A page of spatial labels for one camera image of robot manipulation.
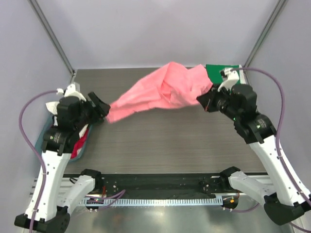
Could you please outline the pink t-shirt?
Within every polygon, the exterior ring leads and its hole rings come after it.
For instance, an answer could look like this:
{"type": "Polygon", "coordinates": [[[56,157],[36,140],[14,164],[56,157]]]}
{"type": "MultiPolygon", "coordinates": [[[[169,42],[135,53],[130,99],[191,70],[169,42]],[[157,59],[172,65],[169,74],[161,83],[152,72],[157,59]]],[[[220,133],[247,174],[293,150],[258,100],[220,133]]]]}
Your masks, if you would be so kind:
{"type": "Polygon", "coordinates": [[[134,113],[160,109],[179,109],[198,105],[197,97],[212,87],[203,65],[186,68],[170,62],[138,80],[111,103],[107,121],[117,122],[134,113]]]}

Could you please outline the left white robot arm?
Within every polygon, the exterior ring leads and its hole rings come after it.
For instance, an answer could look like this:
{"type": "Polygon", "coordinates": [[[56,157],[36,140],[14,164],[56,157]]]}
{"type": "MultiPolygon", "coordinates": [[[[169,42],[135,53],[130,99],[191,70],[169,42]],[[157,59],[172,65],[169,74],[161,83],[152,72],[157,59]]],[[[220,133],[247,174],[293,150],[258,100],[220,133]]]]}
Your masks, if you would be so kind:
{"type": "Polygon", "coordinates": [[[64,233],[79,202],[91,192],[100,193],[104,186],[101,172],[85,169],[67,193],[58,197],[79,133],[103,121],[110,110],[110,105],[94,92],[88,94],[87,100],[81,93],[66,91],[65,94],[56,105],[57,125],[52,125],[42,136],[42,152],[31,146],[41,164],[40,174],[28,208],[14,221],[15,226],[30,232],[64,233]]]}

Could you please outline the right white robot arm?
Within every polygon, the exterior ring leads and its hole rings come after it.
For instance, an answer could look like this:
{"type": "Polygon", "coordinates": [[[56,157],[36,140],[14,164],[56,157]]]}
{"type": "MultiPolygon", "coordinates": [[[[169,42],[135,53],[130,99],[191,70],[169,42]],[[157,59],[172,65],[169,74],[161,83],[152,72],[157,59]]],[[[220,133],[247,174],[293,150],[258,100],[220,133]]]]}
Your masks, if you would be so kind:
{"type": "Polygon", "coordinates": [[[265,210],[267,216],[277,225],[284,225],[300,218],[311,209],[307,200],[310,191],[291,180],[283,165],[288,164],[285,153],[276,146],[276,129],[271,120],[257,110],[257,94],[247,84],[236,84],[230,90],[214,85],[207,93],[197,97],[207,112],[221,112],[233,120],[234,129],[255,152],[270,177],[269,187],[253,179],[237,167],[230,167],[220,173],[219,186],[225,192],[239,190],[265,210]]]}

